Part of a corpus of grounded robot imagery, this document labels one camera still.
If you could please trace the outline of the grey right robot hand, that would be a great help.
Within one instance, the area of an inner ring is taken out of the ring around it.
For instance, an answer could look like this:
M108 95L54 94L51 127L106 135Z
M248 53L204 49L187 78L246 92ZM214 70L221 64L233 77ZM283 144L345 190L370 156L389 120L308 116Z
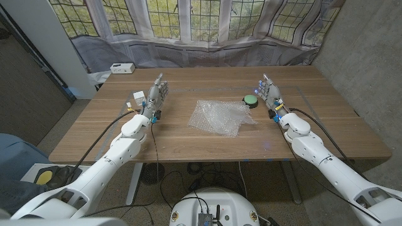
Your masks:
M263 74L263 79L258 82L258 88L254 92L263 99L271 111L271 117L277 116L280 118L289 113L289 110L285 107L285 102L279 88L266 73Z

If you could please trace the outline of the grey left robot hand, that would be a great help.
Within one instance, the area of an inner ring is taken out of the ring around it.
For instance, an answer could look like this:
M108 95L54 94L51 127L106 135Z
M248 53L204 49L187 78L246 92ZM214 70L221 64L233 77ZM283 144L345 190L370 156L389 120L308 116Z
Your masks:
M163 74L160 73L148 92L142 115L152 119L154 114L163 107L168 91L168 82L163 81Z

